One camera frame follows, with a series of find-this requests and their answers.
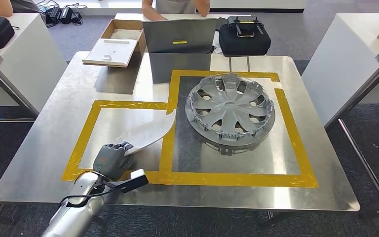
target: stainless steel table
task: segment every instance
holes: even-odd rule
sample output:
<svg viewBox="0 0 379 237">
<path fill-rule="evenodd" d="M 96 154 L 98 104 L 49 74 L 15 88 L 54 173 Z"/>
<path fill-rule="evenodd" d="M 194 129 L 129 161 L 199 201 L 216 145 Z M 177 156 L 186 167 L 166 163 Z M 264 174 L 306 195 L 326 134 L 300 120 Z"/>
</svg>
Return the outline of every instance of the stainless steel table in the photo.
<svg viewBox="0 0 379 237">
<path fill-rule="evenodd" d="M 76 53 L 2 176 L 0 202 L 59 202 L 104 143 L 177 108 L 171 132 L 136 154 L 133 168 L 151 184 L 108 204 L 360 209 L 291 58 L 146 53 L 108 69 L 82 65 L 87 54 Z M 256 80 L 274 101 L 275 124 L 256 147 L 215 147 L 185 117 L 189 90 L 229 71 Z"/>
</svg>

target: yellow sticker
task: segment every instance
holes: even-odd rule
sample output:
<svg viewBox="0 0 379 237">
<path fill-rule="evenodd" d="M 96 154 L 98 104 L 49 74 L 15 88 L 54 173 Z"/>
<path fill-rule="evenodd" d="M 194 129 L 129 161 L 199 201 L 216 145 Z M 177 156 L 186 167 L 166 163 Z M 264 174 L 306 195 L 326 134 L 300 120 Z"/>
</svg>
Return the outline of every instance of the yellow sticker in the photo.
<svg viewBox="0 0 379 237">
<path fill-rule="evenodd" d="M 183 44 L 188 43 L 187 41 L 174 41 L 173 44 Z"/>
</svg>

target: laptop lid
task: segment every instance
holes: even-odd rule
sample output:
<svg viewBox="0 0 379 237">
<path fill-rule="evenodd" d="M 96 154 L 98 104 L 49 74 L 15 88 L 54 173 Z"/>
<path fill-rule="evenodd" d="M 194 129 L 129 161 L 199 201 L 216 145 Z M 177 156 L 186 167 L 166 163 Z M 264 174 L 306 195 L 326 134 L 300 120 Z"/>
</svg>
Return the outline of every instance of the laptop lid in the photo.
<svg viewBox="0 0 379 237">
<path fill-rule="evenodd" d="M 150 53 L 208 53 L 212 49 L 216 19 L 143 22 Z"/>
</svg>

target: person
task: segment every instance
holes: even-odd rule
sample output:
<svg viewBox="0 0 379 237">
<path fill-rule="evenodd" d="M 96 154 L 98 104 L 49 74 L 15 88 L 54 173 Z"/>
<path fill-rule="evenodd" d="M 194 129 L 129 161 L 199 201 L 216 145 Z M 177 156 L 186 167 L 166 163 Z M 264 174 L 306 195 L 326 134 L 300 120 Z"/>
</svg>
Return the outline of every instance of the person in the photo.
<svg viewBox="0 0 379 237">
<path fill-rule="evenodd" d="M 0 16 L 13 13 L 41 13 L 33 0 L 0 0 Z"/>
<path fill-rule="evenodd" d="M 156 0 L 156 7 L 152 7 L 153 0 L 143 0 L 142 12 L 151 21 L 167 20 L 160 14 L 196 14 L 202 17 L 210 12 L 210 0 Z"/>
</svg>

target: yellow tape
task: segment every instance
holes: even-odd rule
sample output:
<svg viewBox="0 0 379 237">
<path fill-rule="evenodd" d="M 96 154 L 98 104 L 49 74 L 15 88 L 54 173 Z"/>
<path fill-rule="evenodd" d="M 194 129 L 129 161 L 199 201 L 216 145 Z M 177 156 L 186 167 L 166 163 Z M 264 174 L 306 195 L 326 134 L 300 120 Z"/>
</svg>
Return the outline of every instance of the yellow tape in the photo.
<svg viewBox="0 0 379 237">
<path fill-rule="evenodd" d="M 255 72 L 221 72 L 221 71 L 193 71 L 193 70 L 173 70 L 172 75 L 179 74 L 184 77 L 208 77 L 217 74 L 236 73 L 244 78 L 269 78 L 273 82 L 280 82 L 280 77 L 277 73 L 255 73 Z"/>
<path fill-rule="evenodd" d="M 180 77 L 207 77 L 229 72 L 209 72 L 173 70 L 169 86 L 168 103 L 160 102 L 132 102 L 132 101 L 95 101 L 83 126 L 76 146 L 72 152 L 69 163 L 62 176 L 62 180 L 74 180 L 78 175 L 88 169 L 79 169 L 80 159 L 85 151 L 87 142 L 92 134 L 95 122 L 101 108 L 133 108 L 156 109 L 172 112 L 178 104 Z M 271 81 L 280 81 L 277 73 L 234 72 L 246 78 L 269 78 Z M 151 184 L 164 185 L 199 185 L 199 186 L 271 186 L 271 187 L 304 187 L 316 188 L 318 186 L 313 170 L 308 161 L 300 134 L 290 110 L 283 89 L 275 89 L 278 103 L 281 108 L 287 132 L 296 155 L 301 174 L 235 174 L 235 173 L 201 173 L 201 172 L 172 172 L 173 147 L 175 125 L 166 134 L 162 142 L 159 171 L 146 171 Z"/>
<path fill-rule="evenodd" d="M 169 99 L 167 113 L 176 109 L 178 104 L 180 77 L 207 77 L 229 72 L 173 70 L 169 87 Z M 280 81 L 277 73 L 253 73 L 235 72 L 246 78 L 270 78 L 271 81 Z M 212 185 L 212 186 L 275 186 L 275 187 L 304 187 L 316 188 L 317 181 L 309 164 L 296 123 L 291 114 L 284 90 L 275 89 L 281 113 L 287 126 L 287 132 L 292 141 L 292 146 L 300 166 L 299 175 L 276 174 L 234 174 L 234 173 L 196 173 L 196 172 L 172 172 L 174 129 L 163 138 L 162 152 L 159 163 L 159 172 L 151 173 L 149 179 L 152 184 L 166 185 Z"/>
<path fill-rule="evenodd" d="M 72 151 L 71 157 L 66 165 L 65 172 L 62 175 L 63 181 L 75 180 L 78 175 L 89 169 L 79 169 L 80 160 L 85 152 L 92 130 L 98 119 L 101 108 L 127 108 L 127 109 L 151 109 L 151 110 L 166 110 L 167 103 L 163 102 L 141 102 L 141 101 L 110 101 L 96 100 L 92 104 L 88 118 L 83 125 L 79 138 Z"/>
<path fill-rule="evenodd" d="M 187 41 L 174 41 L 173 44 L 184 44 L 187 43 Z"/>
<path fill-rule="evenodd" d="M 276 88 L 274 90 L 282 112 L 285 126 L 287 128 L 288 136 L 290 137 L 294 154 L 296 155 L 297 163 L 299 164 L 300 172 L 310 180 L 311 186 L 317 187 L 317 181 L 314 177 L 313 169 L 311 168 L 310 162 L 308 160 L 307 152 L 304 149 L 302 138 L 300 137 L 299 131 L 297 130 L 296 122 L 294 121 L 293 114 L 291 113 L 290 105 L 288 104 L 284 90 L 279 88 Z"/>
</svg>

